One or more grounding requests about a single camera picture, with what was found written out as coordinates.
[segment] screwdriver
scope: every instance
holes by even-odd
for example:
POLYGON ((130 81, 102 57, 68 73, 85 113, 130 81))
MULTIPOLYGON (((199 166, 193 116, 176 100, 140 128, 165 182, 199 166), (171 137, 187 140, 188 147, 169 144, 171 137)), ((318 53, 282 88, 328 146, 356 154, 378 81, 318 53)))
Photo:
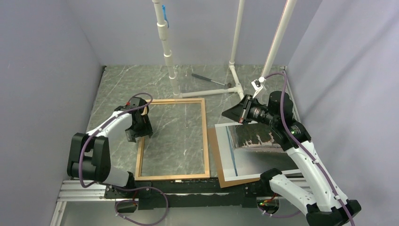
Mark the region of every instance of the screwdriver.
POLYGON ((225 86, 225 87, 227 87, 227 88, 231 88, 231 83, 223 84, 223 83, 220 83, 220 82, 217 82, 217 81, 213 81, 213 80, 210 79, 210 78, 201 76, 201 75, 199 75, 199 74, 194 74, 194 73, 192 73, 191 76, 194 77, 194 78, 197 78, 197 79, 201 79, 201 80, 205 80, 205 81, 211 81, 211 82, 220 84, 220 85, 222 85, 222 86, 225 86))

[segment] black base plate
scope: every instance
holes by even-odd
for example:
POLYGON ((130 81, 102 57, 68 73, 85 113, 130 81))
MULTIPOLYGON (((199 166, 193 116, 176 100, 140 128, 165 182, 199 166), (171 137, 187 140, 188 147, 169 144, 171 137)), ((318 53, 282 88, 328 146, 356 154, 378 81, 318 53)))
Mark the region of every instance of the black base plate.
MULTIPOLYGON (((167 194, 169 207, 204 207, 204 206, 239 206, 256 208, 256 197, 272 196, 265 192, 259 182, 221 188, 217 178, 166 181, 137 181, 137 187, 152 186, 167 194)), ((123 199, 117 191, 109 189, 105 192, 106 199, 123 199)), ((141 190, 136 195, 139 198, 139 210, 164 208, 165 199, 156 191, 141 190)))

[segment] gray wall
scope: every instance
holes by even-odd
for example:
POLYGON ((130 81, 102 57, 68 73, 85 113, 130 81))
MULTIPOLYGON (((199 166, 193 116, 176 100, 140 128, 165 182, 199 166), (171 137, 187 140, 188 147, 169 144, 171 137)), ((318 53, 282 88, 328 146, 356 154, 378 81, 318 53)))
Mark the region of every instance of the gray wall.
MULTIPOLYGON (((166 0, 176 64, 225 64, 239 0, 166 0)), ((69 0, 104 65, 164 64, 151 0, 69 0)), ((287 65, 321 0, 299 0, 275 64, 287 65)), ((237 64, 264 64, 285 1, 247 0, 237 64)))
POLYGON ((64 0, 0 3, 0 225, 49 225, 101 66, 64 0))
POLYGON ((356 225, 399 221, 399 1, 324 0, 289 63, 301 119, 356 225))

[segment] white pvc pipe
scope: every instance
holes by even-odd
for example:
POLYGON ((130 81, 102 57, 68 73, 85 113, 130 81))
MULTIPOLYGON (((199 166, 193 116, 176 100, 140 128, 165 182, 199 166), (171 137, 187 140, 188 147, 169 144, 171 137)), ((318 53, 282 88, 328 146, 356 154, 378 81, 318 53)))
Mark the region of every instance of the white pvc pipe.
POLYGON ((228 88, 228 89, 214 89, 214 90, 206 90, 206 91, 198 91, 191 93, 182 93, 182 97, 197 97, 197 96, 205 96, 205 95, 213 95, 213 94, 222 94, 222 93, 234 93, 237 91, 236 87, 228 88))
POLYGON ((234 31, 233 49, 231 50, 231 58, 230 58, 229 65, 234 65, 234 60, 236 58, 239 30, 241 28, 242 12, 244 11, 244 4, 245 4, 245 0, 239 0, 236 30, 234 31))
POLYGON ((172 84, 173 96, 174 98, 180 98, 182 94, 180 93, 179 83, 177 82, 177 73, 174 70, 172 51, 169 47, 168 42, 168 27, 163 16, 163 10, 160 0, 152 0, 155 7, 155 14, 157 16, 157 26, 160 39, 162 40, 163 55, 165 58, 166 67, 168 67, 170 84, 172 84))
POLYGON ((276 58, 277 51, 279 50, 281 40, 283 39, 284 36, 284 32, 286 31, 292 12, 294 11, 295 4, 296 0, 286 1, 283 14, 281 15, 279 25, 277 26, 276 34, 274 35, 274 39, 273 42, 271 43, 269 54, 267 55, 267 59, 262 70, 262 77, 266 76, 270 72, 271 65, 274 62, 274 58, 276 58))
POLYGON ((234 65, 230 65, 229 66, 231 74, 233 75, 234 78, 234 82, 236 83, 235 88, 237 89, 237 93, 239 95, 239 98, 242 100, 244 98, 244 91, 242 89, 241 83, 238 80, 238 76, 236 73, 236 68, 234 67, 234 65))

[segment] cable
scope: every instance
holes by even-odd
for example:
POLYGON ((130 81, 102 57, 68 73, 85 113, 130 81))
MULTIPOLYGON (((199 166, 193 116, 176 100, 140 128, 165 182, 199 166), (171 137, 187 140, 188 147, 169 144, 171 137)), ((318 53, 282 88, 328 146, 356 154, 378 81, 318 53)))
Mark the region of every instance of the cable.
POLYGON ((136 191, 135 194, 133 195, 133 197, 132 197, 133 201, 135 200, 137 193, 138 193, 138 191, 136 191))
POLYGON ((83 157, 84 157, 84 155, 85 155, 85 150, 86 150, 86 148, 87 148, 87 146, 88 146, 90 140, 93 139, 93 137, 95 137, 101 130, 103 130, 103 129, 104 129, 105 127, 107 127, 112 121, 114 121, 115 119, 119 118, 120 116, 147 107, 147 106, 152 102, 152 100, 153 100, 151 94, 148 94, 148 93, 137 93, 137 94, 135 94, 134 96, 132 96, 132 97, 130 98, 130 100, 131 100, 133 97, 136 97, 136 96, 141 95, 141 94, 144 94, 144 95, 149 96, 149 97, 150 97, 150 101, 149 101, 148 103, 144 104, 143 106, 135 107, 135 108, 126 110, 126 111, 124 111, 124 112, 121 112, 121 113, 115 115, 115 117, 109 118, 100 128, 98 128, 96 131, 94 131, 94 133, 93 133, 92 135, 90 135, 90 136, 88 137, 88 139, 86 140, 86 142, 84 143, 84 145, 83 145, 83 147, 82 147, 82 150, 81 150, 81 152, 80 152, 80 157, 79 157, 79 170, 78 170, 78 172, 79 172, 79 181, 80 181, 80 185, 82 185, 82 187, 88 188, 88 187, 92 186, 92 185, 95 183, 95 181, 93 181, 93 182, 91 182, 91 183, 88 184, 88 185, 84 184, 84 182, 83 182, 83 176, 82 176, 82 175, 83 175, 83 169, 82 169, 83 157))
POLYGON ((296 216, 296 215, 298 215, 298 214, 301 213, 301 211, 298 210, 297 212, 295 212, 295 213, 293 213, 293 214, 282 215, 282 216, 275 216, 275 215, 273 215, 273 214, 267 213, 265 210, 262 210, 259 206, 258 206, 258 209, 262 212, 262 215, 267 215, 267 216, 269 216, 269 217, 271 217, 271 218, 291 218, 291 217, 296 216))
POLYGON ((162 5, 162 12, 163 12, 163 18, 165 19, 166 23, 168 24, 168 28, 169 28, 169 21, 166 18, 166 9, 165 9, 165 5, 162 5))
POLYGON ((153 189, 153 190, 155 190, 155 191, 161 193, 161 195, 165 198, 165 202, 166 202, 166 209, 165 209, 165 213, 163 214, 163 216, 162 216, 158 221, 156 221, 156 222, 154 222, 154 223, 151 223, 151 224, 139 223, 139 222, 134 221, 134 220, 132 220, 132 219, 130 219, 130 218, 127 218, 126 216, 124 216, 124 215, 122 215, 122 214, 120 214, 120 213, 118 212, 118 205, 119 205, 119 204, 121 204, 121 203, 123 203, 123 202, 132 202, 132 203, 136 203, 136 204, 137 204, 137 202, 134 201, 134 200, 122 200, 122 201, 117 202, 117 203, 115 204, 115 213, 116 213, 115 216, 119 216, 119 217, 121 217, 121 218, 123 218, 123 219, 125 219, 125 220, 127 220, 127 221, 130 221, 130 222, 132 222, 132 223, 134 223, 134 224, 137 224, 137 225, 140 225, 140 226, 153 226, 153 225, 156 225, 156 224, 158 224, 159 222, 163 221, 163 219, 165 219, 165 217, 167 216, 167 214, 168 214, 168 212, 169 212, 169 202, 168 202, 168 198, 166 197, 166 194, 163 193, 161 190, 157 189, 156 187, 148 187, 148 186, 147 186, 147 187, 138 187, 138 188, 134 188, 134 189, 125 189, 125 188, 118 187, 118 186, 113 186, 113 187, 116 188, 116 189, 118 189, 118 190, 125 191, 125 192, 133 192, 133 191, 138 191, 138 190, 142 190, 142 189, 153 189))
MULTIPOLYGON (((267 79, 267 78, 269 78, 269 77, 271 77, 271 76, 273 76, 273 75, 276 75, 276 74, 282 75, 282 76, 284 77, 284 85, 283 85, 283 89, 282 89, 282 91, 281 91, 282 94, 281 94, 281 97, 280 97, 280 115, 281 115, 281 120, 282 120, 284 129, 285 129, 285 131, 287 132, 287 134, 289 135, 289 137, 290 137, 300 148, 302 148, 303 151, 306 152, 306 154, 310 157, 310 159, 311 159, 312 161, 315 161, 316 158, 308 151, 308 149, 306 149, 305 146, 303 146, 303 145, 294 137, 294 135, 291 134, 291 132, 290 132, 289 129, 288 129, 288 126, 287 126, 285 117, 284 117, 284 95, 285 95, 285 93, 286 93, 286 88, 287 88, 287 75, 286 75, 285 73, 277 72, 277 73, 272 73, 272 74, 267 75, 267 76, 265 77, 265 79, 267 79)), ((322 174, 324 175, 324 177, 326 178, 328 184, 330 185, 330 187, 331 187, 331 189, 332 189, 332 191, 333 191, 334 196, 337 196, 337 195, 338 195, 338 192, 337 192, 337 190, 335 189, 335 187, 334 187, 334 185, 333 185, 333 182, 331 181, 331 178, 328 176, 327 172, 326 172, 326 171, 324 170, 324 168, 320 165, 320 163, 317 162, 316 165, 318 166, 318 168, 320 169, 321 173, 322 173, 322 174)), ((342 206, 342 208, 343 208, 343 210, 345 211, 346 215, 348 216, 348 219, 349 219, 349 221, 351 222, 351 225, 352 225, 352 226, 355 226, 355 222, 353 221, 352 215, 351 215, 351 213, 349 212, 348 208, 347 208, 347 207, 345 206, 345 204, 343 203, 342 199, 337 199, 337 200, 338 200, 338 202, 340 203, 340 205, 342 206)))
POLYGON ((264 202, 271 202, 273 201, 274 198, 276 198, 277 193, 274 193, 273 196, 271 197, 271 199, 266 199, 264 202))

